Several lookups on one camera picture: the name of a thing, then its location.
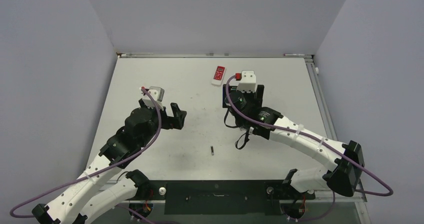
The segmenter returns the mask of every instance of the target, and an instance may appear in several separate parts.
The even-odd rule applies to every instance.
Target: red wire
[[[146,207],[146,209],[147,209],[147,202],[149,201],[149,199],[150,198],[152,198],[153,197],[153,189],[150,189],[150,196],[147,198],[147,200],[144,202],[144,205],[145,205],[145,207]]]
[[[303,195],[303,202],[302,202],[302,205],[300,205],[299,209],[302,209],[302,207],[305,205],[305,202],[306,202],[306,196]]]

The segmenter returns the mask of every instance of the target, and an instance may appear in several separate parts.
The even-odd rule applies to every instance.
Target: gray wall
[[[90,0],[124,53],[314,54],[345,0]]]
[[[338,138],[394,189],[374,224],[423,223],[424,0],[346,0],[315,61]],[[365,189],[384,188],[363,176]]]
[[[9,210],[85,167],[116,55],[88,0],[0,0],[0,17],[0,223],[36,223]]]

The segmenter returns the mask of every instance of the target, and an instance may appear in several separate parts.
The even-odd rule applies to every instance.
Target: red connector
[[[242,79],[242,74],[241,73],[236,73],[235,74],[235,80],[236,81],[240,81]]]

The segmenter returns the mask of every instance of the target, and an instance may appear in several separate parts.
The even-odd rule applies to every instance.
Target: robotic arm
[[[140,107],[131,112],[125,119],[125,125],[107,140],[100,153],[78,177],[87,179],[69,186],[48,204],[38,204],[32,210],[39,223],[88,224],[126,199],[135,195],[146,196],[150,189],[149,179],[139,170],[130,171],[123,180],[96,195],[109,179],[141,154],[141,148],[145,149],[157,133],[159,117],[155,105],[159,107],[162,129],[181,130],[184,126],[187,112],[180,110],[176,103],[171,103],[173,117],[167,116],[161,103],[165,92],[162,88],[151,86],[144,92],[149,94],[138,101]]]
[[[325,138],[305,129],[303,125],[291,121],[274,109],[262,107],[265,87],[256,85],[254,71],[237,73],[235,79],[240,81],[237,86],[223,86],[222,107],[227,108],[235,117],[236,126],[246,131],[245,142],[249,140],[248,135],[261,136],[267,140],[286,144],[322,164],[320,167],[307,170],[293,169],[287,174],[283,185],[295,192],[294,196],[327,188],[342,196],[354,195],[362,170],[342,159],[324,146],[323,142],[363,167],[364,158],[360,144],[354,141],[346,144]]]

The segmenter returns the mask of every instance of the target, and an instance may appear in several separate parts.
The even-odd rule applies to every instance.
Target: cable tie
[[[319,145],[316,148],[315,154],[313,154],[313,156],[312,156],[313,159],[315,159],[315,157],[318,155],[318,153],[320,153],[321,147],[323,146],[323,142],[324,142],[325,139],[326,139],[325,137],[321,138],[321,141],[319,142]]]
[[[91,178],[91,176],[85,170],[82,172],[82,174],[84,174],[84,176],[86,176],[87,179],[90,180],[93,184],[96,184],[93,178]]]
[[[296,142],[296,139],[298,138],[299,134],[301,133],[301,131],[303,129],[305,129],[304,125],[302,125],[302,124],[297,125],[296,133],[294,134],[293,139],[292,139],[293,142]]]

